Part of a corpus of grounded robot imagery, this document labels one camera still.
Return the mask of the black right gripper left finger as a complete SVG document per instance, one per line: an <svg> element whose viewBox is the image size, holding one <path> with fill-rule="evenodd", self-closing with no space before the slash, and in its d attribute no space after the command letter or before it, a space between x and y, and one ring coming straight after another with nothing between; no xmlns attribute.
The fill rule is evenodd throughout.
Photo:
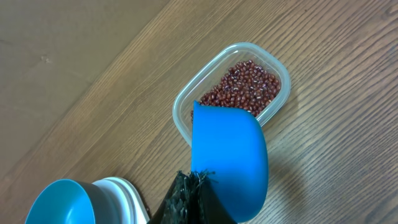
<svg viewBox="0 0 398 224"><path fill-rule="evenodd" d="M198 177L178 171L148 224L194 224L198 220Z"/></svg>

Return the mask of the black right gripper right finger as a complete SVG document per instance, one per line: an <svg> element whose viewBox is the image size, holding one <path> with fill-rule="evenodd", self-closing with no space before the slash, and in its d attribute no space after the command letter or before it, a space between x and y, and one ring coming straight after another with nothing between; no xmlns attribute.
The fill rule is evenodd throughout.
<svg viewBox="0 0 398 224"><path fill-rule="evenodd" d="M211 185L212 172L194 172L194 223L236 224Z"/></svg>

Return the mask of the blue plastic scoop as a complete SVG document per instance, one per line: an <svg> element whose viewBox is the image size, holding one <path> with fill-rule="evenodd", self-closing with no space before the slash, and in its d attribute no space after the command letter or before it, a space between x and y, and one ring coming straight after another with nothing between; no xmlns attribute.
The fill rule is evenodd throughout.
<svg viewBox="0 0 398 224"><path fill-rule="evenodd" d="M193 171L210 172L222 206L238 222L253 219L267 195L269 165L257 119L240 108L193 104Z"/></svg>

